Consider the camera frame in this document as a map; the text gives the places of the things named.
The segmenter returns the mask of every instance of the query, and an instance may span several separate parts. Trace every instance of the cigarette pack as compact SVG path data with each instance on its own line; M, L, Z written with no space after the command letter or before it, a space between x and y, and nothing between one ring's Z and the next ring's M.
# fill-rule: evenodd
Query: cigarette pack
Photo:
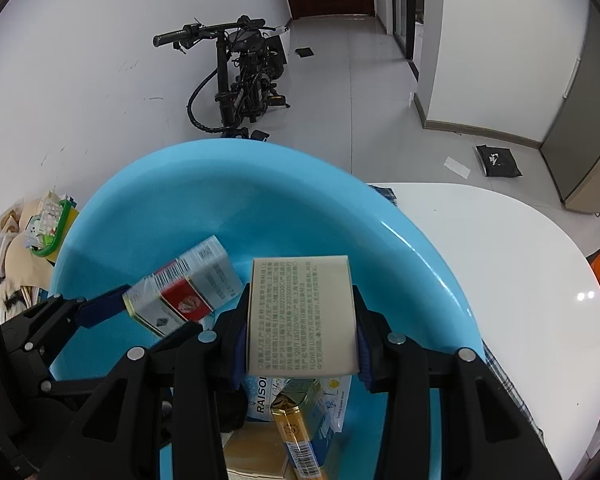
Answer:
M340 449L322 403L320 381L289 381L271 413L298 478L336 480Z
M124 295L129 315L165 336L235 298L242 283L215 236L146 276Z

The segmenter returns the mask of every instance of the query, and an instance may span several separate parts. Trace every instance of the checkered cloth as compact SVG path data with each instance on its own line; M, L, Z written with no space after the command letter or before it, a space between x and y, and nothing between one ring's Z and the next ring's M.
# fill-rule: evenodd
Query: checkered cloth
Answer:
M491 350L489 350L487 343L483 341L482 345L484 346L484 356L486 358L485 364L489 367L489 370L491 370L493 375L496 376L497 380L500 381L500 384L502 384L505 391L509 394L509 397L511 397L511 400L513 400L515 405L518 407L520 413L522 413L525 416L526 420L528 420L528 423L531 424L531 427L536 432L536 435L540 439L540 442L542 442L542 444L544 445L544 433L540 428L538 428L538 425L534 421L534 418L531 415L529 408L526 406L525 401L522 397L520 397L520 394L511 382L511 379L509 379L509 376L505 373L502 366L500 366L498 360L494 357L493 353L491 353Z

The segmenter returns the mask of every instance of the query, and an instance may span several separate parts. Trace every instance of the white round table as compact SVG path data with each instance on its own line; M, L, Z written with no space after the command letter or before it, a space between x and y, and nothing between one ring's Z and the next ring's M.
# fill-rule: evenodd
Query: white round table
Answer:
M600 418L600 286L586 259L556 224L506 195L459 184L375 186L394 190L451 268L568 479Z

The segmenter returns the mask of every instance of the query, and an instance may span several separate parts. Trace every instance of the handlebar grip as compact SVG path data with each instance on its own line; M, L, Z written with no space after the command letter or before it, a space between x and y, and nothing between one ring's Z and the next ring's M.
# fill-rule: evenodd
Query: handlebar grip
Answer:
M188 30L175 30L173 32L167 32L166 34L159 34L154 36L154 46L161 46L174 41L183 41L189 39L190 32Z

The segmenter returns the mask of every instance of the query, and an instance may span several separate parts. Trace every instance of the red label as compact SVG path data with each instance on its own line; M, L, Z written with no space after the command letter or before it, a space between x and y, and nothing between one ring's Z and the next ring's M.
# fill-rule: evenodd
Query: red label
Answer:
M211 313L211 307L184 278L162 290L162 297L189 321L200 321Z

